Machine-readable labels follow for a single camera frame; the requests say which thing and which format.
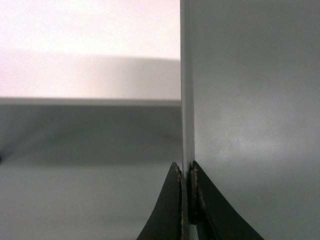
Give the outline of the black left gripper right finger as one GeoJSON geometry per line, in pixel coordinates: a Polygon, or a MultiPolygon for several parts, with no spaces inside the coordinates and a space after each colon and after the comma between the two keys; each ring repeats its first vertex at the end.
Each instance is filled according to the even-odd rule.
{"type": "Polygon", "coordinates": [[[194,160],[188,179],[189,219],[199,240],[262,240],[194,160]]]}

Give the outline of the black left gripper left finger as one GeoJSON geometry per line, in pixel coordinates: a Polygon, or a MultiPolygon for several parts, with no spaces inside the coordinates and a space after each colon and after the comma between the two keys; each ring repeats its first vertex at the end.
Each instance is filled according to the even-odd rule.
{"type": "Polygon", "coordinates": [[[169,168],[155,207],[139,240],[187,240],[188,199],[185,178],[176,162],[169,168]]]}

